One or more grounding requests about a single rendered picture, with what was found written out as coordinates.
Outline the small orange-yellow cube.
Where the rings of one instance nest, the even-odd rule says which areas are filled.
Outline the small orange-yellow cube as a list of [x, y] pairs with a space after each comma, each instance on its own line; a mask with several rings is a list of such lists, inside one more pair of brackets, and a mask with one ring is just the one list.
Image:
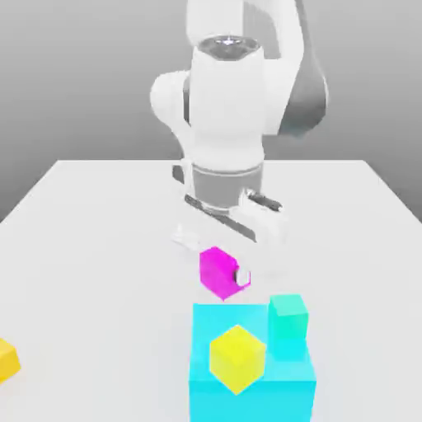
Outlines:
[[16, 347], [0, 338], [0, 384], [21, 369]]

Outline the small yellow cube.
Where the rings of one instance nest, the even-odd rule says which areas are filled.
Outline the small yellow cube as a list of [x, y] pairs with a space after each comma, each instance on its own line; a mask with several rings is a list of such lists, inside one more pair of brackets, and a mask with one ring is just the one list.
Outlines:
[[209, 371], [234, 395], [265, 371], [266, 344], [242, 326], [233, 326], [209, 345]]

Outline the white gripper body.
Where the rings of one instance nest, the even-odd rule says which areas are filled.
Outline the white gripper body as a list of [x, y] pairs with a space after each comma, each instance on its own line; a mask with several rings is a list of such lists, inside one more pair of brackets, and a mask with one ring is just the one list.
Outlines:
[[215, 208], [193, 195], [179, 195], [172, 211], [177, 236], [196, 251], [218, 246], [243, 255], [253, 249], [279, 249], [288, 231], [284, 206], [258, 193], [241, 193], [229, 208]]

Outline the small magenta cube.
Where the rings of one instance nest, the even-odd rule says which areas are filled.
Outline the small magenta cube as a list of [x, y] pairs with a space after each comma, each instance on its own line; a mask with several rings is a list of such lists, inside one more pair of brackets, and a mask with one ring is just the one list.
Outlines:
[[236, 258], [217, 246], [199, 253], [200, 282], [223, 301], [251, 285], [236, 284], [235, 271], [239, 267], [244, 266], [240, 266]]

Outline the small green cube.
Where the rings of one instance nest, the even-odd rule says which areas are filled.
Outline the small green cube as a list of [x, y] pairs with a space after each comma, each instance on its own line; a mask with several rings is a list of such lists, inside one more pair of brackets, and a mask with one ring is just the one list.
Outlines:
[[276, 340], [304, 340], [309, 313], [300, 294], [277, 294], [270, 297], [269, 332]]

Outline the large cyan box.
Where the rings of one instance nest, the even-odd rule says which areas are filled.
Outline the large cyan box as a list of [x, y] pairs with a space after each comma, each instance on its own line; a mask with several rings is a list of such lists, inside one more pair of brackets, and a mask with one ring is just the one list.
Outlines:
[[[307, 341], [276, 340], [265, 304], [194, 304], [190, 422], [311, 422], [317, 378]], [[209, 371], [209, 343], [242, 326], [267, 345], [263, 377], [235, 395]]]

